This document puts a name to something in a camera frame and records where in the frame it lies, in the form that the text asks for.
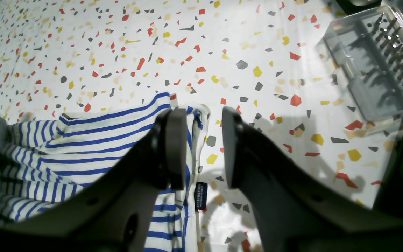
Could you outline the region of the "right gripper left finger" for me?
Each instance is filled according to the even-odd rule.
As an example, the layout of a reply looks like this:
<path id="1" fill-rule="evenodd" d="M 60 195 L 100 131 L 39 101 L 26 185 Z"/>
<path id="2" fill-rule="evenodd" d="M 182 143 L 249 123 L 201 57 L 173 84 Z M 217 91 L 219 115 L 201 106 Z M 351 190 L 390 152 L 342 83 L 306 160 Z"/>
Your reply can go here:
<path id="1" fill-rule="evenodd" d="M 168 109 L 104 176 L 35 217 L 0 228 L 0 252 L 141 252 L 160 191 L 185 188 L 186 110 Z"/>

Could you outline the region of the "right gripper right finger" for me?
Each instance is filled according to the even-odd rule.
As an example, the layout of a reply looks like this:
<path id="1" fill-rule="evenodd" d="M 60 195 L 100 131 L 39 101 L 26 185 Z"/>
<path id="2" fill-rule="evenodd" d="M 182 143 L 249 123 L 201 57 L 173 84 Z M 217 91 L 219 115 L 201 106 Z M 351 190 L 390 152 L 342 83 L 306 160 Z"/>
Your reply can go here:
<path id="1" fill-rule="evenodd" d="M 225 175 L 250 202 L 266 252 L 403 252 L 403 219 L 360 206 L 222 109 Z"/>

